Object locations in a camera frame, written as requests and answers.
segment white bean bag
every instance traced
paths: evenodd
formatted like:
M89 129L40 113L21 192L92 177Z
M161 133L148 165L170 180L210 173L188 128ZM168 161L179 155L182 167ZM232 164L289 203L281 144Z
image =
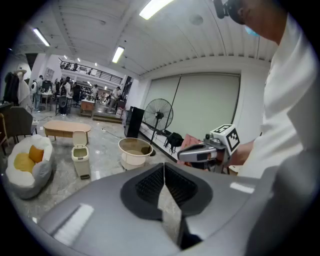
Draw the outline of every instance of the white bean bag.
M28 171L17 170L14 162L17 154L29 153L31 146L44 150L42 161L35 164L32 174ZM54 161L54 149L47 137L41 135L28 136L14 146L8 157L8 167L5 174L14 192L22 199L32 198L46 185L50 178Z

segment gray chair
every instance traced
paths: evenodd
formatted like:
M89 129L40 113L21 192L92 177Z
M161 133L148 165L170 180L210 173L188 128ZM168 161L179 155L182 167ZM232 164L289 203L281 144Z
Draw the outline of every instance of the gray chair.
M23 107L13 106L9 110L10 132L8 131L8 137L13 137L14 143L19 142L18 136L33 135L37 133L37 125L32 124L33 116Z

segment fan grille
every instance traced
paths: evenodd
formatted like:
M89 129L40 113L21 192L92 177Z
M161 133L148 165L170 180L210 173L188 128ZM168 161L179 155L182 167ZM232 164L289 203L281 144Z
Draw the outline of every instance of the fan grille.
M158 120L158 124L156 126L156 113L159 112L163 114L163 118ZM163 98L152 100L148 106L146 106L144 111L144 122L159 131L166 129L171 124L173 118L174 110L170 103Z

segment hanging clothes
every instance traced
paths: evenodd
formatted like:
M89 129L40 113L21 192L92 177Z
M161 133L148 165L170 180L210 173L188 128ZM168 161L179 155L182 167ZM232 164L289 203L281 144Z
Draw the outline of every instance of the hanging clothes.
M9 72L5 76L5 90L3 101L10 102L17 105L19 103L18 100L18 89L19 89L19 78L16 74Z
M19 87L17 91L17 98L20 107L23 107L28 112L32 111L32 102L30 98L30 89L28 84L24 80L24 73L18 72L17 77L19 79Z

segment trash can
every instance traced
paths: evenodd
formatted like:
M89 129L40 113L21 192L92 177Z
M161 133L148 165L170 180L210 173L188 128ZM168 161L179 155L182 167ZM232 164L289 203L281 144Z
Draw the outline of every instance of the trash can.
M78 176L84 180L90 178L89 150L86 147L87 135L83 130L75 130L72 135L74 148L72 160Z

